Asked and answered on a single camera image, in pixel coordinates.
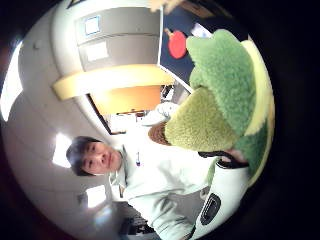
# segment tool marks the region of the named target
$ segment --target wooden panel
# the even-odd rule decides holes
[[[52,87],[60,100],[99,91],[137,86],[171,85],[174,79],[155,64],[133,64],[79,72]]]
[[[91,97],[101,115],[151,110],[160,103],[160,86],[118,88]]]

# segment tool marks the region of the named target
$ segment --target ear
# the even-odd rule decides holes
[[[252,118],[256,91],[248,52],[227,30],[217,30],[211,38],[189,37],[187,49],[196,68],[191,87],[208,88],[225,120],[237,135],[243,135]]]

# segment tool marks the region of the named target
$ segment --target gray cabinet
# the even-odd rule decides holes
[[[84,71],[127,64],[156,64],[160,12],[148,8],[107,9],[75,21]]]

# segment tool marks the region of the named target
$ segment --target green plush toy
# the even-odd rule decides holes
[[[250,40],[227,30],[188,37],[192,94],[165,124],[170,145],[199,152],[236,148],[260,174],[273,135],[273,96],[262,57]]]

